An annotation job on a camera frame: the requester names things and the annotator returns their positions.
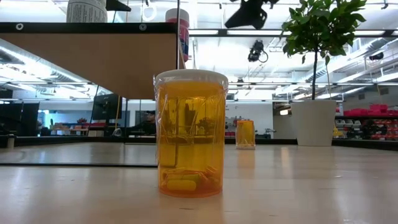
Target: white planter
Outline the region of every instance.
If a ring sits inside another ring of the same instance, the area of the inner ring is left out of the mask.
[[[292,103],[293,128],[299,146],[331,146],[336,114],[335,100]]]

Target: wooden table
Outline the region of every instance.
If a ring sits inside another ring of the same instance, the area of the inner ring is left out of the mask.
[[[157,169],[2,167],[1,223],[397,223],[398,153],[226,146],[223,193],[175,198]]]

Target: tree trunk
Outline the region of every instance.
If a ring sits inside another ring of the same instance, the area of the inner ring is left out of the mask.
[[[315,46],[315,60],[313,61],[312,100],[315,100],[315,80],[317,79],[318,45]]]

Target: potted plant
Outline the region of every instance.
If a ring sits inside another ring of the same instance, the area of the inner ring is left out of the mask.
[[[289,8],[290,20],[282,24],[282,34],[290,32],[283,51],[287,56],[301,54],[302,63],[313,53],[312,101],[292,103],[293,124],[301,146],[330,146],[333,137],[336,101],[315,100],[318,57],[346,55],[344,46],[354,41],[359,22],[357,12],[366,0],[300,0],[301,7]]]

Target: tree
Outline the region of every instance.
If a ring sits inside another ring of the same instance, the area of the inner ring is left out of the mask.
[[[315,80],[318,54],[325,59],[330,56],[346,55],[344,45],[353,45],[354,31],[358,22],[366,19],[356,11],[362,10],[366,0],[300,0],[301,7],[289,8],[290,20],[282,24],[282,33],[290,32],[283,51],[288,57],[315,53],[313,63],[312,100],[315,99]]]

